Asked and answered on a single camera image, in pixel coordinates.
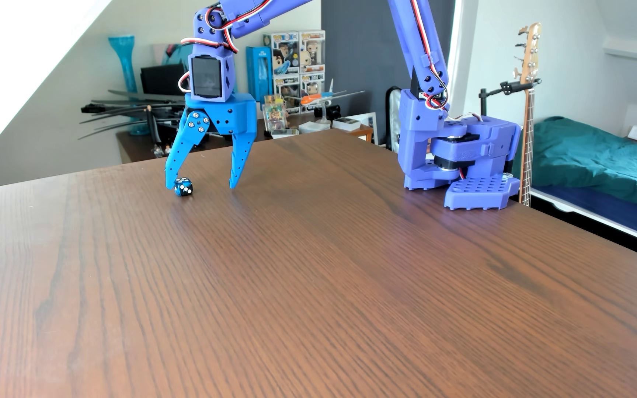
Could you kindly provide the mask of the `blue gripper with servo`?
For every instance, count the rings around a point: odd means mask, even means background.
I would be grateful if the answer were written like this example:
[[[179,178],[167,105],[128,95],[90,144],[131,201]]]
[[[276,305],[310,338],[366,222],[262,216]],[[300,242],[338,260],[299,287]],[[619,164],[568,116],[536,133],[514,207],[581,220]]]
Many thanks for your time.
[[[185,113],[166,158],[165,183],[169,190],[192,190],[189,178],[180,177],[183,162],[206,134],[232,135],[232,169],[229,187],[242,175],[257,135],[257,109],[250,94],[232,94],[225,102],[199,100],[185,94]]]

